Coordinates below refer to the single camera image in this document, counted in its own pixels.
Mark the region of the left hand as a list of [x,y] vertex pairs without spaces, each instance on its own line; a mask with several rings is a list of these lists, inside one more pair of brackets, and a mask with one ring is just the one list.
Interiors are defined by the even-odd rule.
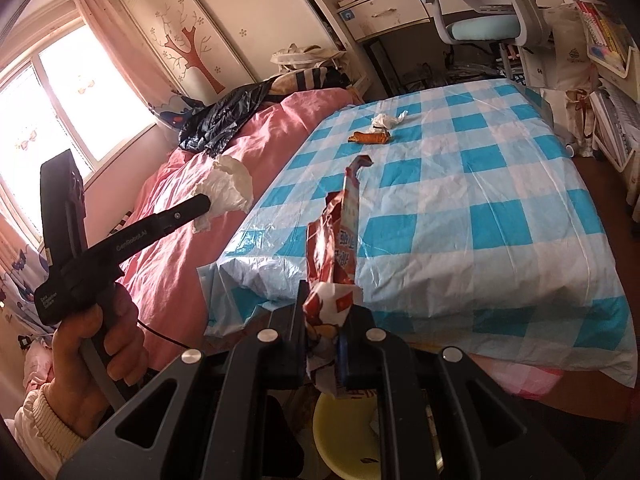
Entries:
[[148,352],[138,326],[138,307],[117,284],[107,301],[113,321],[101,332],[103,311],[97,304],[69,315],[53,337],[54,377],[44,395],[64,424],[87,439],[110,406],[104,394],[116,382],[134,385],[148,369]]

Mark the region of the white sleeve forearm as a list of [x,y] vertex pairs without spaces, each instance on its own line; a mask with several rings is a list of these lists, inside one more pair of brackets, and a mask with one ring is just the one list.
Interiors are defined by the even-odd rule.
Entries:
[[14,419],[6,419],[10,434],[45,479],[54,479],[62,465],[86,440],[70,429],[52,410],[49,384],[31,391]]

